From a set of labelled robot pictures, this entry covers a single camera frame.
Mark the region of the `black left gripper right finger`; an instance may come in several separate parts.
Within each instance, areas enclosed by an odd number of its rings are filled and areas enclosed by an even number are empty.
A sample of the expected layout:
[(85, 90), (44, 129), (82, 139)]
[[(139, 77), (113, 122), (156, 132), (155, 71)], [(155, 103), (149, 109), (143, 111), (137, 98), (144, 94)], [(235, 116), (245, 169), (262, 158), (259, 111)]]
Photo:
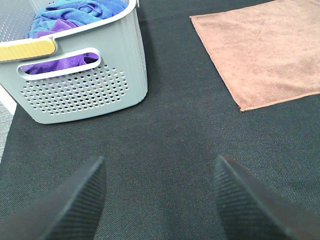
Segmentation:
[(318, 240), (320, 218), (261, 183), (228, 156), (217, 156), (213, 190), (229, 240)]

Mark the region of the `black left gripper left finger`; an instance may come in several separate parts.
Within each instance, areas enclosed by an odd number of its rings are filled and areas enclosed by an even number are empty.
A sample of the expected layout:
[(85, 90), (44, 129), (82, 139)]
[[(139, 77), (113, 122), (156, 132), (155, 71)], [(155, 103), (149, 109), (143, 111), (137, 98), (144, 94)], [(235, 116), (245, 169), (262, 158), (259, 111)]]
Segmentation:
[(2, 240), (92, 240), (106, 198), (106, 167), (92, 157), (56, 189), (1, 220)]

